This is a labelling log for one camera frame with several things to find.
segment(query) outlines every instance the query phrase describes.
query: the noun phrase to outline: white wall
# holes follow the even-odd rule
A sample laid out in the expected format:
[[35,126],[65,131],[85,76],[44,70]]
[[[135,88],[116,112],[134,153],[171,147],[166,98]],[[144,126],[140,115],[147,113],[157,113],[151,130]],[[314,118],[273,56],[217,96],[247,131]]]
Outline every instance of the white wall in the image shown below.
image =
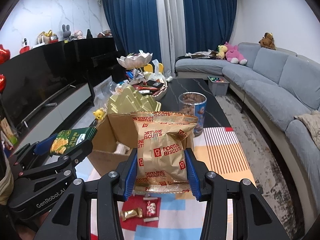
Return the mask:
[[258,43],[270,32],[277,47],[320,63],[320,23],[305,0],[238,0],[239,4],[242,22],[235,25],[234,44]]
[[0,44],[9,49],[11,57],[19,54],[23,38],[36,44],[42,31],[50,29],[63,40],[62,25],[69,24],[71,33],[87,29],[96,37],[108,27],[98,0],[20,0],[0,30]]

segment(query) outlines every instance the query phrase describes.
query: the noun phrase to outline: red heart balloon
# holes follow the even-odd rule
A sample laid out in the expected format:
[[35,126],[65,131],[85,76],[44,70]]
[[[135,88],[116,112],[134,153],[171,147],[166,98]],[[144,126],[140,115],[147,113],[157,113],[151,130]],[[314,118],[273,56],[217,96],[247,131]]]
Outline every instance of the red heart balloon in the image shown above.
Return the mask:
[[0,74],[0,93],[5,89],[5,85],[7,84],[7,80],[4,75]]
[[0,44],[0,64],[6,62],[10,59],[10,50],[4,49],[2,44]]

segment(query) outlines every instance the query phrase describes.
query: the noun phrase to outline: gray storage bin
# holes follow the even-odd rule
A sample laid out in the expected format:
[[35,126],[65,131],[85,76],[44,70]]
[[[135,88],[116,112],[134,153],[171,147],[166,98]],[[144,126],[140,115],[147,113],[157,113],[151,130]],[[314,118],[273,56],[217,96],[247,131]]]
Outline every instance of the gray storage bin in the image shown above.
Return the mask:
[[[220,78],[224,82],[213,82],[211,79]],[[208,76],[209,88],[214,96],[225,96],[227,94],[227,89],[229,82],[221,76]]]

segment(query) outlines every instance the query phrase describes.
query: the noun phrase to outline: gray sofa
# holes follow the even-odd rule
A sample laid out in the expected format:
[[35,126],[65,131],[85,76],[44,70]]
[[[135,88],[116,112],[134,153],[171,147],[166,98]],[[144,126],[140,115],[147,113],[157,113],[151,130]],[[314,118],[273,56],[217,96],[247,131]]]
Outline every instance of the gray sofa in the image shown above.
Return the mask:
[[320,111],[320,64],[259,44],[240,43],[238,48],[248,60],[246,66],[208,59],[193,59],[187,65],[190,59],[182,59],[185,62],[176,62],[178,77],[188,77],[187,72],[193,78],[225,76],[281,152],[297,187],[308,231],[320,213],[320,151],[294,116]]

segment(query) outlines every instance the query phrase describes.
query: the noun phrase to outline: cardboard box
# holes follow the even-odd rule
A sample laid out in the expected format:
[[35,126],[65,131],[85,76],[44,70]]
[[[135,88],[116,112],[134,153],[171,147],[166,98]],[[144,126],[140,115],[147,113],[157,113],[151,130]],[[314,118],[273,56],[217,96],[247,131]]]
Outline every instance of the cardboard box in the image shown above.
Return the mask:
[[[114,171],[131,153],[130,150],[125,155],[114,154],[117,142],[130,149],[137,147],[138,132],[130,114],[107,114],[97,126],[97,133],[92,140],[93,151],[88,159],[101,176]],[[182,141],[182,146],[184,149],[193,149],[193,133]]]

